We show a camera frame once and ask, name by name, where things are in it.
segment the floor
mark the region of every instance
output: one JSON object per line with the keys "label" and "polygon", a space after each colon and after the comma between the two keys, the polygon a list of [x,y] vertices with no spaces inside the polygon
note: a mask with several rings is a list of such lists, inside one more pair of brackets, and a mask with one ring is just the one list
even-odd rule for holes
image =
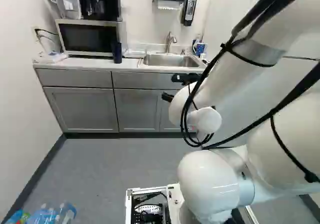
{"label": "floor", "polygon": [[[177,182],[179,161],[193,150],[182,139],[69,139],[24,209],[67,200],[78,211],[73,223],[122,224],[125,190]],[[260,224],[318,224],[299,197],[252,208]]]}

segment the coffee maker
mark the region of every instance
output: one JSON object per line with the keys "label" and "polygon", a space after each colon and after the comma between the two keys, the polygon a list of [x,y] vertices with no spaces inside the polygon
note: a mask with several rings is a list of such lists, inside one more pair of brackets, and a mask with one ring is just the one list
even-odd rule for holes
{"label": "coffee maker", "polygon": [[80,0],[85,20],[122,21],[120,0]]}

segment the kitchen cabinet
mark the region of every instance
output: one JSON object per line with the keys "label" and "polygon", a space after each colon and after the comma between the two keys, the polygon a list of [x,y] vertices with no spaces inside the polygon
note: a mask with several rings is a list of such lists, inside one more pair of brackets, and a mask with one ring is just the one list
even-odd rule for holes
{"label": "kitchen cabinet", "polygon": [[[178,90],[164,90],[162,92],[167,92],[170,95],[175,95]],[[169,106],[170,103],[161,99],[159,99],[160,104],[158,105],[160,108],[160,132],[180,132],[180,127],[178,125],[173,125],[169,120]]]}
{"label": "kitchen cabinet", "polygon": [[160,90],[115,89],[119,131],[159,131]]}
{"label": "kitchen cabinet", "polygon": [[63,132],[118,132],[113,89],[44,87]]}

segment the sink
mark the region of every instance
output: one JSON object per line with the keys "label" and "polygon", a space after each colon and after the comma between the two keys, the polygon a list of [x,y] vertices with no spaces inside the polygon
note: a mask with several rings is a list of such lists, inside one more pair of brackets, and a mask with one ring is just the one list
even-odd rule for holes
{"label": "sink", "polygon": [[170,53],[151,53],[147,54],[143,63],[148,66],[169,66],[169,67],[187,67],[204,68],[205,65],[195,56],[176,55]]}

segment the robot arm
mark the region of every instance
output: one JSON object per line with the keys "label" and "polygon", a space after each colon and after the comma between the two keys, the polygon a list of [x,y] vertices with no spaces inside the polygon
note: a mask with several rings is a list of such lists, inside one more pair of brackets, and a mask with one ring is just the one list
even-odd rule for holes
{"label": "robot arm", "polygon": [[[317,31],[319,4],[319,0],[291,1],[267,22],[260,21],[263,25],[258,18],[249,29],[233,36],[242,41],[231,50],[243,58],[223,53],[202,83],[190,85],[191,91],[195,89],[194,104],[187,108],[186,122],[203,136],[216,132],[223,117],[212,106],[218,106],[264,71],[253,63],[275,65],[301,34]],[[186,102],[191,103],[190,95],[189,88],[184,87],[171,102],[169,118],[174,124],[180,123]],[[222,223],[239,206],[320,191],[320,184],[306,180],[274,132],[276,129],[303,167],[320,176],[316,162],[320,153],[319,103],[320,94],[308,94],[292,102],[260,125],[246,146],[187,155],[179,165],[178,177],[186,206],[197,219],[203,224]]]}
{"label": "robot arm", "polygon": [[[296,0],[285,9],[277,9],[277,6],[271,8],[272,10],[269,11],[271,14],[277,11],[279,13],[259,29],[255,26],[259,26],[260,22],[265,21],[263,16],[259,16],[250,28],[244,29],[236,36],[233,35],[236,40],[243,39],[243,41],[236,45],[233,44],[232,51],[246,60],[262,64],[264,67],[275,65],[301,34],[318,30],[320,17],[317,2],[318,0]],[[210,107],[219,106],[224,99],[259,76],[264,70],[265,68],[250,64],[229,52],[222,54],[208,77],[198,86],[193,98],[193,102],[199,110],[207,108],[206,113],[196,111],[193,104],[189,105],[187,122],[194,125],[199,132],[205,134],[216,132],[221,125],[221,117]],[[193,91],[197,85],[199,83],[191,84],[190,90]],[[180,124],[183,107],[188,101],[190,90],[189,87],[184,87],[171,102],[169,118],[176,125]]]}

